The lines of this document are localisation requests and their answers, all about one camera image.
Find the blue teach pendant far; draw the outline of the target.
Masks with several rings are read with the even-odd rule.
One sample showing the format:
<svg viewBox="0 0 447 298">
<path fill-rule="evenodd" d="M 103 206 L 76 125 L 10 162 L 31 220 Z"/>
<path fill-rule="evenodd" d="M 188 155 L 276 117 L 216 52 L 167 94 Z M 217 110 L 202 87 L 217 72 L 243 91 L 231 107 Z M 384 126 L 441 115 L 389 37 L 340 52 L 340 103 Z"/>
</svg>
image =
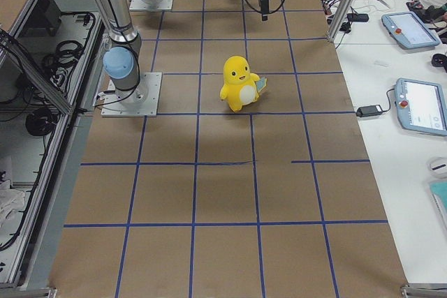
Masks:
<svg viewBox="0 0 447 298">
<path fill-rule="evenodd" d="M 389 35 L 404 49 L 435 47 L 441 42 L 413 12 L 383 15 L 381 22 Z"/>
</svg>

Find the yellow plush toy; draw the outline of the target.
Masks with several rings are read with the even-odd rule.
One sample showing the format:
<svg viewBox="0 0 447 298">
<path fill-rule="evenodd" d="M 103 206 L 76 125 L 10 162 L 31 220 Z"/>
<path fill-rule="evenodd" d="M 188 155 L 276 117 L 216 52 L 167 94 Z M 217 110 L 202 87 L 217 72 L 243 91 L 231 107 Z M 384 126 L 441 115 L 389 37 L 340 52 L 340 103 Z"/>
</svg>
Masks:
<svg viewBox="0 0 447 298">
<path fill-rule="evenodd" d="M 233 112 L 239 112 L 243 106 L 255 103 L 260 92 L 267 86 L 267 78 L 252 73 L 244 57 L 228 58 L 223 69 L 224 81 L 219 96 Z"/>
</svg>

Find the blue teach pendant near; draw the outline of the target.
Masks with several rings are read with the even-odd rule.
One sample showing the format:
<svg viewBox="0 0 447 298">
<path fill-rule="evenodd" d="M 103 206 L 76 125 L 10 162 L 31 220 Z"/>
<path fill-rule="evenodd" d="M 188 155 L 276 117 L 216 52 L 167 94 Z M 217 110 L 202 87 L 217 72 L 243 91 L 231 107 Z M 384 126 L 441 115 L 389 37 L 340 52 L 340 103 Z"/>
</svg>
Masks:
<svg viewBox="0 0 447 298">
<path fill-rule="evenodd" d="M 402 128 L 446 137 L 446 101 L 440 84 L 399 78 L 394 90 Z"/>
</svg>

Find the blue teach pendant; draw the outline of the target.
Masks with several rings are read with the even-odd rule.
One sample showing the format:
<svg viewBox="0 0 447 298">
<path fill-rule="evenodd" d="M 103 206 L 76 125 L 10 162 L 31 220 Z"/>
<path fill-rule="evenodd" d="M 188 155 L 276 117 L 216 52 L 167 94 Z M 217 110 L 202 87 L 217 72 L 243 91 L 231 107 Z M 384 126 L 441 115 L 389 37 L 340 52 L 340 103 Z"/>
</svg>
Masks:
<svg viewBox="0 0 447 298">
<path fill-rule="evenodd" d="M 435 47 L 441 42 L 413 12 L 383 15 L 381 22 L 389 35 L 404 49 Z"/>
<path fill-rule="evenodd" d="M 440 84 L 399 78 L 394 90 L 402 128 L 446 137 L 446 101 Z"/>
</svg>

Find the black small power adapter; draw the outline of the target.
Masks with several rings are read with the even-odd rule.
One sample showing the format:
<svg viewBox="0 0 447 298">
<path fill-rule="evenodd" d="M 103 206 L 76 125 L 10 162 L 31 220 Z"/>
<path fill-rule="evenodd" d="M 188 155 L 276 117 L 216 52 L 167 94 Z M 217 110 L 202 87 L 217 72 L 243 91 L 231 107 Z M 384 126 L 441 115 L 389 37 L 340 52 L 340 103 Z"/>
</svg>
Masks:
<svg viewBox="0 0 447 298">
<path fill-rule="evenodd" d="M 363 118 L 363 117 L 375 117 L 383 114 L 383 109 L 380 105 L 367 105 L 367 106 L 360 106 L 356 110 L 356 116 Z"/>
</svg>

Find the white crumpled cloth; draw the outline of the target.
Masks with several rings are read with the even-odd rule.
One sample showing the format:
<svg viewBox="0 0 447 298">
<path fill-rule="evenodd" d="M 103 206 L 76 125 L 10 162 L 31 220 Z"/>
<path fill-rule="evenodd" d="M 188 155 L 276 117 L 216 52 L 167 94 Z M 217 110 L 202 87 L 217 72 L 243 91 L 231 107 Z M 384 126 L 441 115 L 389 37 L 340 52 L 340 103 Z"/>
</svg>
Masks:
<svg viewBox="0 0 447 298">
<path fill-rule="evenodd" d="M 1 157 L 1 250 L 9 248 L 20 235 L 26 207 L 26 193 L 13 185 L 11 156 Z"/>
</svg>

